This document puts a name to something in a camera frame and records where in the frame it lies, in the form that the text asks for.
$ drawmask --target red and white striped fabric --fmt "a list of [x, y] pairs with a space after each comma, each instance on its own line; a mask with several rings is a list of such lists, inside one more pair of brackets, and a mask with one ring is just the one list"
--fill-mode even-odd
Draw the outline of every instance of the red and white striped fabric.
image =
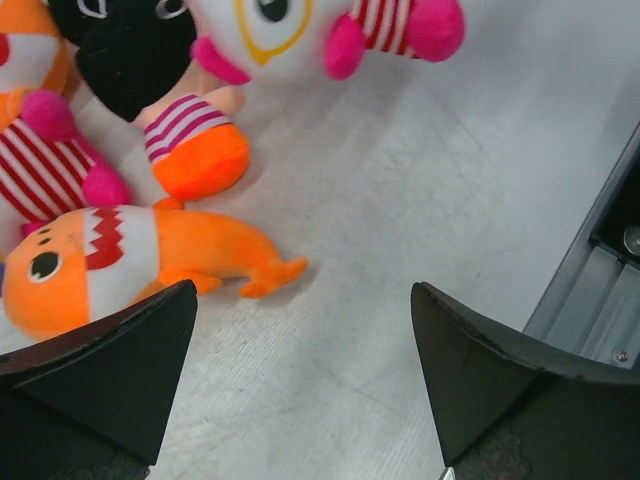
[[21, 118], [0, 133], [0, 194], [29, 222], [86, 207], [82, 184], [94, 165], [75, 140], [43, 140]]
[[200, 95], [186, 95], [167, 108], [144, 130], [145, 148], [152, 164], [162, 161], [181, 143], [207, 130], [231, 123]]
[[417, 0], [354, 0], [351, 16], [367, 37], [367, 48], [416, 58], [407, 38], [407, 22]]

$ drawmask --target gray floor surface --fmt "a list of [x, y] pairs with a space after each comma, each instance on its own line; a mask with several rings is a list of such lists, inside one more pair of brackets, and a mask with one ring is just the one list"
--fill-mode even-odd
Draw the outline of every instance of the gray floor surface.
[[[314, 268], [266, 301], [201, 299], [152, 479], [438, 479], [412, 284], [524, 328], [640, 118], [635, 2], [464, 5], [448, 63], [372, 54], [346, 83], [250, 89], [251, 170], [191, 208]], [[140, 133], [95, 100], [80, 118], [138, 200], [160, 198]]]

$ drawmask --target pink plush fabric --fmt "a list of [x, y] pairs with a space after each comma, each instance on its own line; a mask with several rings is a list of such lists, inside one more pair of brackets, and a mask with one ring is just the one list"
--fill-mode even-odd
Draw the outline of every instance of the pink plush fabric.
[[82, 194], [92, 207], [128, 205], [131, 195], [120, 175], [106, 163], [96, 164], [84, 179]]
[[47, 90], [36, 90], [25, 97], [22, 119], [39, 137], [47, 140], [66, 142], [78, 132], [67, 102]]
[[39, 137], [59, 142], [75, 140], [94, 161], [82, 184], [87, 205], [104, 207], [131, 201], [129, 187], [78, 130], [73, 112], [61, 96], [46, 90], [30, 93], [22, 104], [21, 116]]
[[251, 81], [246, 73], [220, 55], [209, 37], [196, 39], [191, 47], [191, 56], [202, 68], [225, 83], [244, 85]]
[[416, 55], [443, 62], [464, 41], [464, 12], [457, 0], [419, 0], [411, 12], [407, 35]]
[[23, 239], [27, 238], [31, 233], [35, 232], [40, 227], [44, 227], [46, 224], [47, 224], [46, 222], [25, 223], [24, 225], [22, 225], [22, 227], [20, 229], [20, 233], [22, 234], [22, 238]]
[[333, 80], [346, 80], [360, 66], [367, 49], [367, 38], [362, 27], [349, 15], [336, 22], [327, 41], [324, 65]]

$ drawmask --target stuffed animal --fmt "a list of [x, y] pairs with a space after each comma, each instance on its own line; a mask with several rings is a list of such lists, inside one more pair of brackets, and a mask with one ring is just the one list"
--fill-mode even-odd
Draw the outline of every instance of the stuffed animal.
[[0, 255], [0, 286], [4, 282], [4, 258]]
[[86, 206], [128, 203], [128, 187], [76, 127], [60, 95], [70, 60], [42, 0], [0, 2], [0, 251]]
[[199, 25], [193, 56], [234, 85], [349, 78], [367, 49], [441, 62], [461, 47], [458, 0], [185, 0]]
[[181, 208], [243, 176], [249, 143], [228, 116], [244, 96], [237, 87], [203, 91], [205, 74], [190, 57], [194, 20], [180, 0], [49, 0], [49, 10], [77, 44], [89, 89], [144, 131], [168, 194], [156, 206]]
[[296, 280], [308, 263], [283, 261], [260, 231], [215, 213], [82, 209], [33, 232], [11, 252], [2, 292], [8, 318], [44, 340], [182, 280], [203, 295], [223, 279], [248, 276], [240, 295], [264, 297]]

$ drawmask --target shark plush eye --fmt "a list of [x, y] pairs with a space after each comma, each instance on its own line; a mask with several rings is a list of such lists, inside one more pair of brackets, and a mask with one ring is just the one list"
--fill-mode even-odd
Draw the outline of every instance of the shark plush eye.
[[160, 0], [156, 5], [156, 15], [162, 20], [171, 20], [186, 11], [184, 0]]
[[269, 22], [281, 22], [289, 13], [289, 0], [256, 0], [258, 9]]
[[29, 280], [33, 283], [44, 283], [53, 277], [62, 266], [62, 258], [55, 252], [44, 252], [31, 262]]

